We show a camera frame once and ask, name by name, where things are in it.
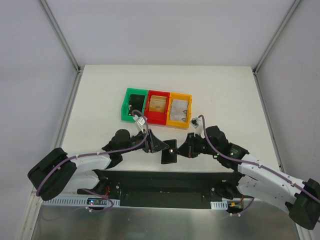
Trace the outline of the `black card holder wallet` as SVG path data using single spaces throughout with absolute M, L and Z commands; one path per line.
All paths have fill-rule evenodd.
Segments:
M 177 163 L 177 140 L 165 140 L 164 143 L 168 145 L 168 148 L 162 150 L 161 152 L 161 164 L 166 165 Z

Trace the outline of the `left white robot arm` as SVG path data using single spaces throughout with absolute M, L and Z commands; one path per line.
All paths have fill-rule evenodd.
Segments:
M 157 153 L 169 145 L 158 139 L 151 129 L 131 136 L 126 129 L 118 130 L 101 152 L 68 156 L 61 147 L 53 149 L 27 174 L 36 188 L 36 195 L 48 201 L 62 192 L 85 194 L 87 190 L 96 195 L 107 193 L 106 181 L 98 171 L 114 168 L 123 161 L 123 154 L 136 150 Z

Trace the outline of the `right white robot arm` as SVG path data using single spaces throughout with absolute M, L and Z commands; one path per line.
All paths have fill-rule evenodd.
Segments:
M 250 196 L 277 207 L 299 226 L 313 230 L 320 220 L 320 184 L 304 181 L 265 165 L 245 148 L 229 142 L 217 127 L 199 133 L 188 133 L 177 149 L 178 155 L 196 158 L 211 155 L 222 166 L 231 169 L 231 176 L 217 186 L 215 193 L 232 200 L 238 195 Z

